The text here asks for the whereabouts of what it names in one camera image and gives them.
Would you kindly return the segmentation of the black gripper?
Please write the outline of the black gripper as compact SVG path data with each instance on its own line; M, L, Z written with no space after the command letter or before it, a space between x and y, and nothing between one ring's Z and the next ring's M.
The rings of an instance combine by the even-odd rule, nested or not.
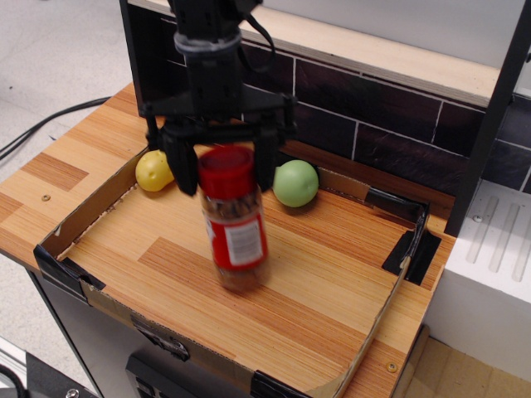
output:
M174 180L186 195L197 192L193 146L198 143L252 141L256 182L263 192L272 188L279 148L295 136L297 100L244 85L241 69L266 73L275 57L271 51L267 62L255 68L241 48L186 53L189 90L141 107L149 148L166 154Z

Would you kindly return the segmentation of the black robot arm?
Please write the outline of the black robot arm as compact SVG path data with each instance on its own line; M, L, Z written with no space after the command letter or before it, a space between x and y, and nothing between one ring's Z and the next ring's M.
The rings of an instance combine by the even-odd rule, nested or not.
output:
M295 135L293 95L264 92L242 82L241 71L268 71L271 55L261 67L246 59L241 47L242 21L267 41L269 33L252 16L257 1L172 1L177 30L174 46L186 63L188 90L146 102L140 114L148 123L150 149L166 154L179 189L192 196L199 172L197 144L251 142L254 175L262 191L274 181L276 154Z

